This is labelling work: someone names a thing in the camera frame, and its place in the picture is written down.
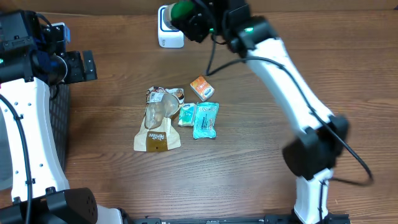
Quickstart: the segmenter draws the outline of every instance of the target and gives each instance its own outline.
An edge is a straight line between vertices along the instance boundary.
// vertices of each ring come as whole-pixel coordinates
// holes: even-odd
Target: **green light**
[[[253,32],[253,30],[254,30],[253,27],[248,27],[244,29],[245,32]]]

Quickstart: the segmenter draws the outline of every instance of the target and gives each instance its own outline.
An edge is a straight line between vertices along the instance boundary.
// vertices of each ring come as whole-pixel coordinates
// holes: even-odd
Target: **cable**
[[[281,63],[278,63],[278,62],[276,62],[276,61],[274,61],[272,59],[263,58],[263,57],[246,57],[246,58],[238,58],[238,59],[232,60],[232,61],[230,61],[228,63],[225,63],[224,65],[222,65],[222,66],[214,69],[213,71],[211,71],[208,74],[208,76],[214,75],[217,72],[219,72],[220,70],[222,70],[222,69],[224,69],[224,68],[226,68],[228,66],[231,66],[231,65],[234,65],[234,64],[240,63],[240,62],[247,62],[248,60],[262,60],[262,61],[265,61],[265,62],[273,63],[274,65],[277,65],[278,67],[283,67],[283,65]]]
[[[217,40],[215,40],[215,39],[214,39],[214,35],[211,35],[211,37],[210,37],[210,38],[211,38],[211,40],[212,40],[212,41],[215,41],[215,42],[216,42],[216,44],[220,44],[220,45],[226,45],[226,41],[224,41],[224,42],[221,42],[221,43],[220,43],[220,42],[218,42]]]
[[[55,88],[56,88],[55,93],[54,93],[54,95],[50,98],[50,100],[55,100],[56,97],[58,96],[58,94],[60,93],[60,85],[57,84],[57,85],[55,86]]]
[[[325,181],[321,182],[321,192],[320,192],[320,196],[319,196],[319,222],[320,224],[323,224],[323,217],[322,217],[322,197],[323,197],[323,186],[326,185]]]
[[[221,21],[221,28],[223,30],[223,36],[224,39],[227,39],[227,33],[226,33],[226,16],[228,15],[229,11],[225,11],[223,14],[223,20]]]
[[[26,208],[25,224],[29,224],[30,213],[32,211],[32,176],[31,176],[32,174],[30,173],[29,153],[27,150],[24,127],[22,127],[21,118],[18,116],[17,111],[2,94],[0,94],[0,100],[3,101],[3,103],[11,111],[14,120],[18,126],[19,136],[21,137],[22,150],[24,151],[26,183],[27,183],[27,208]]]
[[[216,52],[216,44],[217,44],[217,23],[216,23],[216,19],[214,18],[213,14],[211,13],[210,9],[206,6],[205,3],[203,3],[201,0],[194,0],[200,7],[202,7],[205,12],[207,13],[207,15],[210,17],[211,23],[213,24],[213,33],[211,35],[211,39],[213,40],[213,46],[211,48],[211,55],[210,55],[210,59],[209,59],[209,64],[207,66],[206,69],[206,75],[209,74],[210,68],[211,68],[211,64],[213,63],[213,59],[214,59],[214,54]]]
[[[49,54],[52,55],[57,50],[57,43],[56,43],[56,40],[55,40],[55,36],[52,34],[52,32],[54,31],[54,27],[52,26],[51,22],[45,16],[43,16],[42,14],[36,13],[36,16],[38,18],[42,19],[49,26],[49,29],[51,31],[50,32],[51,42],[52,42],[52,47],[53,47],[53,49],[51,49],[52,51],[49,52]]]

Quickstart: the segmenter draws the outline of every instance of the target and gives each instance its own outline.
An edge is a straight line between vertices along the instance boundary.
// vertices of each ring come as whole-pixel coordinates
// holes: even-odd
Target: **food package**
[[[185,103],[180,109],[178,125],[181,127],[192,127],[195,122],[197,105],[195,103]]]
[[[160,126],[154,129],[141,123],[138,134],[134,137],[134,150],[142,152],[164,152],[181,146],[180,135],[172,127],[170,118],[163,118]]]
[[[200,103],[197,105],[195,124],[193,125],[193,138],[217,137],[214,125],[218,113],[218,103]]]
[[[200,76],[195,81],[191,82],[191,89],[202,101],[206,101],[214,94],[214,88],[206,82],[203,76]]]
[[[183,89],[151,87],[147,90],[145,126],[154,129],[162,124],[163,118],[173,116],[184,102]]]

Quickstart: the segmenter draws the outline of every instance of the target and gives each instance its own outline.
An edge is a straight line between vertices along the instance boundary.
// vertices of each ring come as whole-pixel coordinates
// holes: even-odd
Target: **plastic wrapper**
[[[145,112],[145,127],[158,128],[163,118],[173,116],[184,102],[183,89],[165,89],[151,87],[147,90],[147,108]]]
[[[197,105],[194,103],[185,103],[180,109],[178,125],[181,127],[192,127],[195,122]]]
[[[214,125],[218,113],[218,103],[200,103],[197,105],[195,124],[193,125],[193,138],[217,137]]]

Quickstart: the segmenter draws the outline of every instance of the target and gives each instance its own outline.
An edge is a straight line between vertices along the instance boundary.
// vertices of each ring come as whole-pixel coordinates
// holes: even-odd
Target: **blue package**
[[[197,115],[193,125],[193,138],[215,138],[214,124],[218,113],[218,103],[200,103],[197,106]]]

